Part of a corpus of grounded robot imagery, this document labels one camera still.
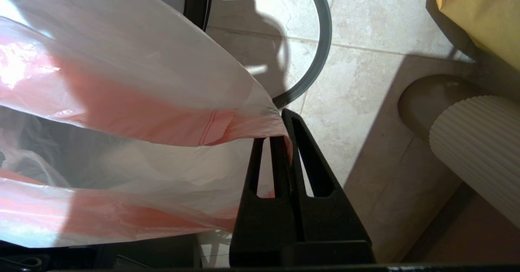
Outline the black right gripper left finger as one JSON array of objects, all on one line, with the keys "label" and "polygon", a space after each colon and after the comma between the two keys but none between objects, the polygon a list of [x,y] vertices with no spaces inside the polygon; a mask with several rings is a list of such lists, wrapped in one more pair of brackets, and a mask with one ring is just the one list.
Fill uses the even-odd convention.
[{"label": "black right gripper left finger", "polygon": [[274,198],[258,196],[264,139],[255,139],[229,248],[230,264],[282,264],[282,251],[301,238],[297,182],[283,137],[271,137]]}]

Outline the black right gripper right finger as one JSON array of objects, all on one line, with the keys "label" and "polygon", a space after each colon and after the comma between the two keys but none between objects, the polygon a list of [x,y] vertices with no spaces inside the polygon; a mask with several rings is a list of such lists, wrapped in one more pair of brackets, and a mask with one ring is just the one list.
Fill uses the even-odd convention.
[{"label": "black right gripper right finger", "polygon": [[336,176],[297,113],[282,119],[293,144],[288,171],[297,239],[284,264],[374,264],[371,239]]}]

